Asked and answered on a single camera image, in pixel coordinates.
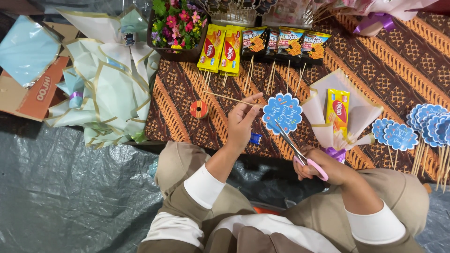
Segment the purple ribbon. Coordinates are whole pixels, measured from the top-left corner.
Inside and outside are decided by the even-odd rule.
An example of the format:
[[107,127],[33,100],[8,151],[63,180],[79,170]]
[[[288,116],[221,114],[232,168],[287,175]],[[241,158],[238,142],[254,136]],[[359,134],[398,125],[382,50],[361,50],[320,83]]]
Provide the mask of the purple ribbon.
[[73,99],[74,97],[81,97],[81,98],[83,98],[83,92],[75,91],[74,93],[72,93],[72,95],[70,95],[70,99]]
[[332,147],[329,147],[326,149],[321,148],[321,150],[324,151],[325,153],[327,153],[327,155],[331,156],[333,159],[339,161],[340,163],[342,163],[345,160],[345,152],[347,152],[347,150],[345,150],[345,149],[336,151]]
[[390,32],[395,29],[394,20],[392,18],[392,15],[384,12],[371,12],[367,17],[364,17],[353,33],[361,33],[362,30],[368,28],[376,22],[383,24],[384,29]]

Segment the brown basket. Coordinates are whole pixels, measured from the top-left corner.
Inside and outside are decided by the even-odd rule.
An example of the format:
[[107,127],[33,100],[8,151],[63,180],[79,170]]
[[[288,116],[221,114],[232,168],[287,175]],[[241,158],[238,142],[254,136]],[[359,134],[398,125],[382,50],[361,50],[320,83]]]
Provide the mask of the brown basket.
[[[200,58],[200,54],[202,52],[203,43],[205,42],[206,32],[208,30],[209,20],[206,22],[205,27],[202,30],[202,36],[200,37],[200,41],[198,45],[192,49],[175,49],[175,48],[165,48],[165,47],[156,47],[152,43],[152,26],[153,19],[155,17],[155,11],[152,10],[150,12],[150,18],[148,20],[148,30],[147,30],[147,45],[153,49],[155,49],[158,54],[161,55],[163,59],[174,61],[174,62],[188,62],[188,63],[197,63]],[[169,53],[169,51],[179,51],[180,53]]]

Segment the brown batik tablecloth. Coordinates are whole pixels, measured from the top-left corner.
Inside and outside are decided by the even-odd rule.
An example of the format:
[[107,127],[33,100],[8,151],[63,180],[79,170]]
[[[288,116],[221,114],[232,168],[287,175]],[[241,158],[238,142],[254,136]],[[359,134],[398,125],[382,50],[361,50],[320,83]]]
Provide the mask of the brown batik tablecloth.
[[[381,30],[376,37],[352,34],[358,20],[353,16],[336,15],[313,27],[315,31],[331,33],[324,64],[307,69],[296,96],[300,101],[308,98],[308,86],[330,72],[341,68],[370,100],[381,104],[387,117],[398,123],[406,122],[406,115],[416,104],[440,104],[450,109],[450,18],[419,13],[411,21],[395,20],[396,29]],[[213,75],[210,89],[217,94],[242,99],[264,92],[259,103],[266,104],[270,96],[286,92],[288,68],[277,64],[275,87],[266,90],[271,65],[255,63],[250,92],[243,91],[249,62],[241,62],[236,78],[228,78],[222,88],[223,77]],[[197,67],[193,63],[161,60],[150,106],[146,136],[151,140],[175,140],[219,149],[227,137],[227,115],[234,101],[215,97],[200,91],[200,81],[194,83]],[[295,90],[298,69],[291,68],[289,91]],[[196,100],[205,101],[209,116],[196,119],[189,107]],[[302,146],[319,146],[306,117],[291,138]],[[260,119],[253,124],[253,132],[263,135],[260,145],[249,144],[245,153],[264,157],[292,159],[293,151],[281,139],[267,131]],[[370,131],[368,127],[363,134]],[[399,152],[397,169],[410,172],[414,151]],[[436,181],[437,150],[429,150],[425,161],[423,182]],[[357,146],[347,151],[346,163],[354,169],[391,168],[387,146],[379,143]]]

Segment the white sleeve cuff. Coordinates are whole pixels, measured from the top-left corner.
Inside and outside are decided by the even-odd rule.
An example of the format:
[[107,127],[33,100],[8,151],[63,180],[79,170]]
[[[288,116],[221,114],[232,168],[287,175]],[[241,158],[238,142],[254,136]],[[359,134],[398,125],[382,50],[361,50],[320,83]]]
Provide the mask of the white sleeve cuff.
[[209,173],[204,164],[184,181],[184,188],[189,196],[206,209],[212,208],[224,186],[224,183]]
[[345,210],[351,234],[356,240],[365,244],[381,245],[396,242],[405,235],[405,226],[384,201],[383,205],[381,211],[369,215],[354,214]]

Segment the yellow wafer package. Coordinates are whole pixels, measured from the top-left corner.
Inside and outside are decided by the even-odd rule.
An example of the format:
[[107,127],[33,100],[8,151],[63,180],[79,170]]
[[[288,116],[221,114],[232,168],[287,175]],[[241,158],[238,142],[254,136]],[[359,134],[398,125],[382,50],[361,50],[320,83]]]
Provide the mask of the yellow wafer package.
[[348,102],[350,92],[328,89],[327,117],[326,122],[332,123],[334,132],[342,131],[347,137],[348,125]]
[[219,70],[232,74],[237,74],[239,72],[242,29],[244,29],[244,27],[232,25],[226,26],[225,43],[220,59]]
[[224,44],[226,27],[208,24],[208,31],[197,67],[217,73]]

